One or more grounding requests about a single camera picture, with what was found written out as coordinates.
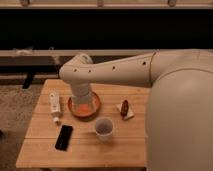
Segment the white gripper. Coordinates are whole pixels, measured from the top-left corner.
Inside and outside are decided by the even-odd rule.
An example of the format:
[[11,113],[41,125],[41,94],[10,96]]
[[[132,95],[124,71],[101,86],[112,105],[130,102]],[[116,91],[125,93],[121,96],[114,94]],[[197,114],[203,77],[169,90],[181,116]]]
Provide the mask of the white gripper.
[[93,111],[93,92],[89,83],[72,84],[69,105],[72,111]]

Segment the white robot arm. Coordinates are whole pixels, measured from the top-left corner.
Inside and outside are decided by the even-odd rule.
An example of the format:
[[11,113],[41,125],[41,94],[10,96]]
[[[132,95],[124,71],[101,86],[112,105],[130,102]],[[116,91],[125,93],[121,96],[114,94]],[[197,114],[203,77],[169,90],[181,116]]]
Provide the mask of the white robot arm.
[[147,171],[213,171],[213,53],[155,51],[95,64],[78,54],[59,71],[73,98],[91,98],[92,83],[147,87]]

